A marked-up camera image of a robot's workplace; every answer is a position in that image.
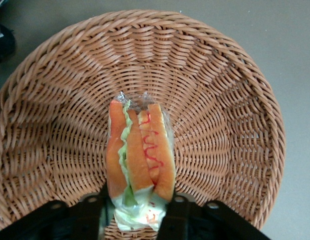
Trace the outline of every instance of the black object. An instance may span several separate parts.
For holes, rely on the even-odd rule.
[[[187,195],[168,205],[157,240],[269,240],[220,201],[199,207]],[[0,240],[100,240],[113,207],[105,184],[73,207],[51,201],[0,231]]]
[[[15,37],[8,28],[0,24],[0,63],[16,50]]]
[[[157,240],[270,240],[220,201],[203,207],[175,196],[160,226]]]
[[[0,231],[0,240],[99,240],[109,225],[107,185],[72,207],[50,201]]]

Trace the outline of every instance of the lettuce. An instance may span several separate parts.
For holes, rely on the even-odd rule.
[[[129,118],[129,115],[127,113],[127,110],[129,109],[130,106],[130,100],[127,101],[123,107],[123,113],[125,115],[126,119],[126,127],[124,128],[123,132],[121,133],[121,140],[124,142],[124,145],[118,150],[119,154],[119,164],[121,166],[121,170],[125,176],[127,187],[124,191],[124,196],[123,196],[123,205],[126,207],[132,207],[137,205],[137,201],[135,200],[133,190],[131,189],[131,185],[129,182],[129,177],[128,177],[128,170],[127,170],[127,164],[126,164],[126,152],[127,152],[127,137],[130,133],[131,125],[133,122]]]

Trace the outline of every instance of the woven basket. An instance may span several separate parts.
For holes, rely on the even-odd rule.
[[[250,56],[175,12],[111,12],[42,43],[0,91],[0,228],[47,201],[70,206],[105,183],[108,104],[144,91],[175,131],[176,190],[218,199],[257,228],[274,204],[285,136]],[[154,239],[146,228],[109,239]]]

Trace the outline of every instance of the sandwich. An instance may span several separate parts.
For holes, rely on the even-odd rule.
[[[160,105],[136,112],[130,104],[110,103],[106,175],[116,209],[136,218],[149,204],[163,208],[171,201],[176,170]]]

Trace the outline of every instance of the gray surface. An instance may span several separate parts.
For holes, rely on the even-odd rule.
[[[10,0],[0,22],[18,50],[0,64],[0,88],[40,43],[64,27],[106,12],[180,12],[235,39],[252,56],[281,106],[287,138],[284,177],[263,232],[274,240],[310,240],[310,0]]]

